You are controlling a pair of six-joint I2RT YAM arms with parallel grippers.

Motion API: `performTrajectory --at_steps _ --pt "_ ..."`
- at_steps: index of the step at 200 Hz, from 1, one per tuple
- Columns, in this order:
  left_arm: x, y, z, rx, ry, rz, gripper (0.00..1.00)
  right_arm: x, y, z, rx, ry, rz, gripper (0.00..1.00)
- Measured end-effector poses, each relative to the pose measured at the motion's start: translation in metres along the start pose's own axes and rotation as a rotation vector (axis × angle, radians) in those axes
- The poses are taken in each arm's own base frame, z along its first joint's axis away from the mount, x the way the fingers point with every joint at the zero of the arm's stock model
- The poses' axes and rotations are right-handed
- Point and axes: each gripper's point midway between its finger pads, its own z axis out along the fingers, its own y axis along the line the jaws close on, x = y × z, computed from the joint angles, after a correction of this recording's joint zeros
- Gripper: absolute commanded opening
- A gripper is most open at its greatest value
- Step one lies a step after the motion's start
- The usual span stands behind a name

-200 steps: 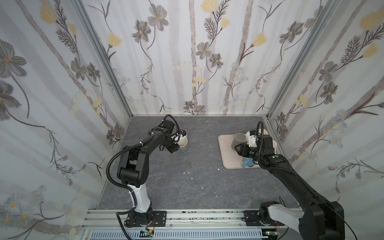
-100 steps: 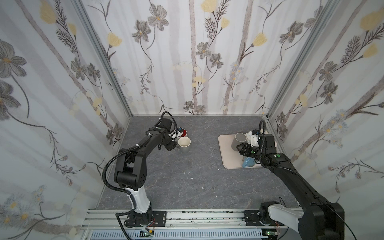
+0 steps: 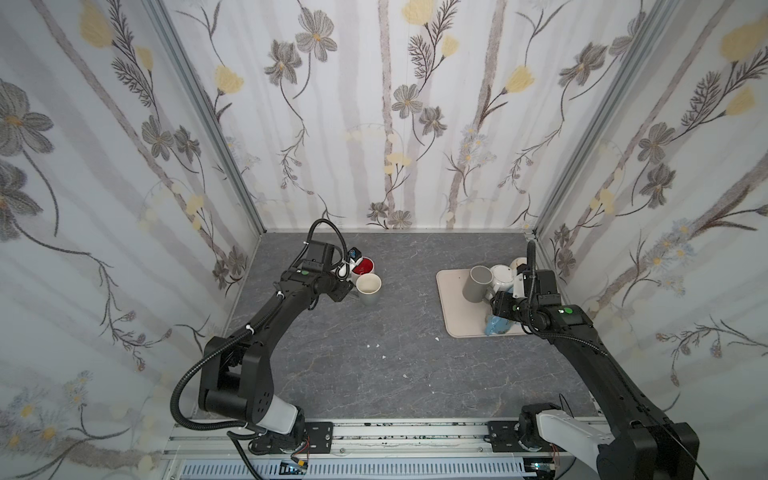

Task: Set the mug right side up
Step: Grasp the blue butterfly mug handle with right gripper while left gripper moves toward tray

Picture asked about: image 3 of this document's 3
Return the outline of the white mug red inside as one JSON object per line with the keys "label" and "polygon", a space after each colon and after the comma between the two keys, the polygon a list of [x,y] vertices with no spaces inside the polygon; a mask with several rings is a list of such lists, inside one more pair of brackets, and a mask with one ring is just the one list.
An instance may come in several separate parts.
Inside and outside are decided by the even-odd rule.
{"label": "white mug red inside", "polygon": [[361,257],[351,270],[353,278],[375,272],[375,262],[369,257]]}

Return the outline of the light grey mug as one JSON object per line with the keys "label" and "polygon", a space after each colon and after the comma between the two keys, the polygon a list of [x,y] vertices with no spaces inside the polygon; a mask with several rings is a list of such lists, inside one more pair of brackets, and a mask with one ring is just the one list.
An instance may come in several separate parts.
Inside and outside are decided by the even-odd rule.
{"label": "light grey mug", "polygon": [[381,288],[382,280],[374,273],[360,275],[355,282],[356,296],[365,306],[371,306],[377,302]]}

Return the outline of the beige plastic tray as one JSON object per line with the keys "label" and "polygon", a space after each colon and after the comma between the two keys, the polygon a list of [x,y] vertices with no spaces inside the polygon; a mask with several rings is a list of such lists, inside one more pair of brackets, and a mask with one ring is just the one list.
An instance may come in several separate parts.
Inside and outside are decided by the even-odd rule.
{"label": "beige plastic tray", "polygon": [[491,286],[482,302],[466,301],[462,289],[469,269],[441,270],[436,274],[439,300],[448,334],[456,339],[523,335],[523,327],[516,321],[512,321],[512,327],[505,335],[484,334],[486,317],[493,315],[491,299],[496,293],[492,292]]}

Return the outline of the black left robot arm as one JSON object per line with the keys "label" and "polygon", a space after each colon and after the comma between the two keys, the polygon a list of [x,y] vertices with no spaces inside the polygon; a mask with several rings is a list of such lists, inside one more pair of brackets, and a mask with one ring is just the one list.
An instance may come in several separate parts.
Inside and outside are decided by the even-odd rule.
{"label": "black left robot arm", "polygon": [[[255,454],[302,448],[305,415],[275,393],[271,357],[294,320],[313,309],[321,296],[340,302],[349,294],[348,264],[345,243],[305,241],[266,304],[235,333],[209,340],[203,357],[182,375],[170,399],[175,423],[193,431],[226,430],[234,440],[249,441]],[[195,375],[200,376],[198,407],[222,416],[222,421],[201,423],[182,412],[182,393]]]}

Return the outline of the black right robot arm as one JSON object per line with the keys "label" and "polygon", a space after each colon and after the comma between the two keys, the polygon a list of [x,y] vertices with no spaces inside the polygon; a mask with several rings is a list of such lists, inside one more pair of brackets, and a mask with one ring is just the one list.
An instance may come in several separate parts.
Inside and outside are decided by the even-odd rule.
{"label": "black right robot arm", "polygon": [[537,451],[553,444],[602,479],[693,478],[699,438],[692,427],[673,422],[641,392],[608,352],[590,317],[562,303],[553,271],[524,263],[515,273],[511,289],[494,295],[494,314],[554,346],[587,386],[610,428],[601,432],[552,403],[526,405],[515,428],[520,446]]}

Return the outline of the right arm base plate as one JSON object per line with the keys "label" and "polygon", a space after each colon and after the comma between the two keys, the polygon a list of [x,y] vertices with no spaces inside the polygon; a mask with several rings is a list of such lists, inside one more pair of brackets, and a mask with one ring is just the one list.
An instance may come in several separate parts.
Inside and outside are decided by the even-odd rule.
{"label": "right arm base plate", "polygon": [[543,440],[534,423],[517,420],[496,420],[487,423],[487,435],[484,439],[491,445],[494,453],[533,453],[553,454],[563,450]]}

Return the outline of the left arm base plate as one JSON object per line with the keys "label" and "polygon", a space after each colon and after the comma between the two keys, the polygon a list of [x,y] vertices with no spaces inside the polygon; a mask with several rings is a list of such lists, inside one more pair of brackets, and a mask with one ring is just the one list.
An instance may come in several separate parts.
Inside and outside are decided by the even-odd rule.
{"label": "left arm base plate", "polygon": [[248,450],[254,455],[309,453],[329,454],[333,439],[334,423],[330,421],[310,421],[296,425],[289,434],[272,431],[259,433],[248,444]]}

